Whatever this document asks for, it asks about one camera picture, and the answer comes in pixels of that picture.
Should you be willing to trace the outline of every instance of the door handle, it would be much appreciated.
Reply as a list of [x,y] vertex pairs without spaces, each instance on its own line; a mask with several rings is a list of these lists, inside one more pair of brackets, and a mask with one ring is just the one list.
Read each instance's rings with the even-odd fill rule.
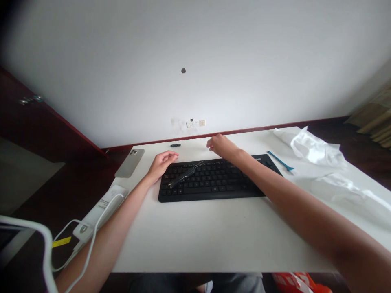
[[41,96],[33,96],[32,98],[26,98],[23,97],[22,100],[19,100],[19,104],[21,105],[27,105],[27,104],[33,104],[33,103],[41,103],[44,101],[44,98]]

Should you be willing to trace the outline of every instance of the yellow label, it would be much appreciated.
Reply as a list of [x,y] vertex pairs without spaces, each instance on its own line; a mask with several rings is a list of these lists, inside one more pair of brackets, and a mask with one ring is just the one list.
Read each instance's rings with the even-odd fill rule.
[[64,244],[68,244],[70,242],[71,238],[72,238],[72,236],[68,237],[68,238],[61,239],[61,240],[54,241],[52,247],[57,247],[57,246],[61,246]]

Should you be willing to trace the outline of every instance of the red wooden baseboard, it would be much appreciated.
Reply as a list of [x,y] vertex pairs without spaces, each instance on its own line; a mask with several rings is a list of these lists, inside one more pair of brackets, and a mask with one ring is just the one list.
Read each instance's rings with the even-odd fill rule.
[[286,124],[278,124],[278,125],[270,125],[270,126],[262,126],[262,127],[254,127],[254,128],[246,128],[246,129],[239,129],[239,130],[232,130],[232,131],[224,131],[224,132],[216,132],[216,133],[209,133],[209,134],[202,134],[197,136],[186,136],[182,138],[170,138],[166,140],[157,140],[152,142],[141,142],[136,144],[126,144],[123,146],[113,146],[109,148],[102,149],[104,152],[109,150],[110,152],[117,152],[117,151],[127,151],[131,150],[132,147],[142,144],[153,144],[153,143],[160,143],[160,142],[171,142],[171,141],[178,141],[178,140],[188,140],[193,138],[205,138],[205,137],[212,137],[219,133],[222,135],[227,134],[237,134],[237,133],[244,133],[244,132],[253,132],[253,131],[261,131],[261,130],[269,130],[274,128],[284,128],[284,127],[293,127],[297,126],[300,128],[303,128],[305,126],[311,126],[311,125],[319,125],[319,124],[340,124],[345,122],[349,116],[342,116],[342,117],[335,117],[335,118],[327,118],[327,119],[319,119],[319,120],[309,120],[309,121],[301,121],[301,122],[294,122],[294,123],[286,123]]

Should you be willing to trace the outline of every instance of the red shopping bag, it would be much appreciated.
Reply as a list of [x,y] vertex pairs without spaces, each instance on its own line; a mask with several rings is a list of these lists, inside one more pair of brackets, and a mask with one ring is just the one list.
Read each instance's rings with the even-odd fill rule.
[[321,284],[315,284],[308,273],[273,273],[277,288],[282,293],[332,293]]

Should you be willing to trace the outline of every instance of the white cable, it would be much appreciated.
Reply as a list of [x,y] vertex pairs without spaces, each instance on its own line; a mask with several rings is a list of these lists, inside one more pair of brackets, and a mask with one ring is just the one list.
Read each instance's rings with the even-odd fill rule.
[[52,234],[50,233],[50,230],[46,226],[36,222],[10,218],[7,216],[0,216],[0,222],[5,224],[10,224],[10,225],[28,227],[37,230],[39,233],[42,234],[45,240],[45,252],[44,252],[44,261],[42,265],[43,267],[42,270],[44,272],[46,287],[49,293],[58,293],[56,283],[54,282],[53,274],[51,271],[53,238],[52,238]]
[[[71,220],[71,221],[68,222],[68,224],[65,225],[65,227],[60,231],[60,233],[57,234],[56,238],[54,238],[53,241],[56,241],[57,238],[62,234],[62,232],[64,232],[65,229],[69,226],[69,224],[71,224],[71,223],[73,223],[73,222],[80,223],[80,224],[83,224],[83,225],[88,226],[88,224],[86,224],[86,223],[84,223],[84,222],[82,222],[82,221],[79,221],[79,220]],[[63,268],[65,268],[65,267],[68,265],[68,263],[75,257],[75,255],[76,255],[77,253],[78,253],[78,251],[74,251],[74,252],[70,255],[70,257],[68,258],[68,260],[67,260],[61,267],[59,267],[58,269],[55,269],[55,268],[53,267],[53,264],[51,263],[50,266],[51,266],[52,272],[55,273],[55,272],[60,271],[60,270],[62,270]]]
[[[88,254],[87,254],[86,262],[84,263],[83,271],[81,272],[80,276],[69,286],[69,288],[65,291],[65,293],[69,293],[72,290],[72,288],[75,286],[75,284],[83,277],[83,275],[84,275],[84,273],[85,273],[85,271],[87,269],[88,263],[90,261],[90,256],[91,256],[92,248],[94,246],[95,237],[97,235],[97,228],[98,228],[99,222],[101,221],[101,219],[102,219],[103,215],[105,214],[105,212],[108,210],[110,204],[113,202],[113,200],[117,196],[121,196],[122,198],[124,198],[124,196],[121,193],[119,193],[116,196],[114,196],[111,199],[111,201],[109,202],[109,204],[106,206],[106,208],[103,211],[103,213],[101,214],[101,216],[99,217],[99,219],[98,219],[98,221],[97,221],[97,223],[96,223],[96,225],[94,227],[94,234],[92,236],[90,249],[88,250]],[[82,224],[85,225],[85,223],[83,223],[83,222],[81,222],[79,220],[72,220],[64,227],[64,229],[56,236],[55,239],[57,239],[57,237],[67,228],[67,226],[71,222],[78,222],[78,223],[82,223]],[[54,282],[53,273],[52,273],[52,269],[54,269],[53,266],[52,266],[52,261],[51,261],[53,238],[52,238],[52,234],[51,234],[50,230],[46,226],[44,226],[44,225],[42,225],[40,223],[36,223],[36,222],[32,222],[32,221],[26,221],[26,220],[21,220],[21,219],[16,219],[16,218],[11,218],[11,217],[7,217],[7,216],[1,216],[1,215],[0,215],[0,223],[5,223],[5,224],[15,225],[15,226],[28,227],[28,228],[37,230],[38,232],[40,232],[42,234],[42,236],[44,237],[44,241],[45,241],[44,261],[43,261],[43,265],[42,265],[42,270],[43,270],[43,273],[44,273],[44,280],[45,280],[45,283],[46,283],[46,288],[47,288],[49,293],[58,293],[57,286],[56,286],[56,283]],[[17,227],[4,226],[4,228],[5,229],[18,230]],[[78,251],[79,250],[74,251],[72,253],[72,255],[70,256],[70,258],[66,261],[66,263],[62,267],[65,267],[74,258],[74,256],[78,253]]]
[[92,236],[92,240],[91,240],[91,244],[90,244],[90,249],[88,250],[88,254],[87,254],[86,262],[84,263],[83,271],[81,272],[80,276],[77,277],[77,279],[76,279],[75,281],[73,281],[73,283],[69,286],[69,288],[65,291],[65,293],[69,293],[69,292],[72,290],[73,286],[75,286],[75,284],[76,284],[77,282],[79,282],[79,280],[83,277],[84,273],[86,272],[88,263],[89,263],[89,261],[90,261],[90,256],[91,256],[91,252],[92,252],[92,247],[94,246],[95,237],[96,237],[96,235],[97,235],[97,228],[98,228],[99,222],[101,221],[101,219],[102,219],[103,215],[105,214],[105,212],[109,209],[110,204],[111,204],[111,203],[113,202],[113,200],[114,200],[117,196],[119,196],[119,195],[122,196],[122,198],[123,198],[123,195],[122,195],[121,193],[119,193],[119,194],[117,194],[115,197],[113,197],[113,198],[111,199],[111,201],[109,202],[109,204],[106,206],[106,208],[105,208],[105,210],[103,211],[103,213],[101,214],[101,216],[99,217],[99,219],[98,219],[98,221],[97,221],[97,223],[96,223],[96,225],[95,225],[95,227],[94,227],[94,234],[93,234],[93,236]]
[[25,227],[18,227],[18,226],[0,226],[0,229],[24,230]]

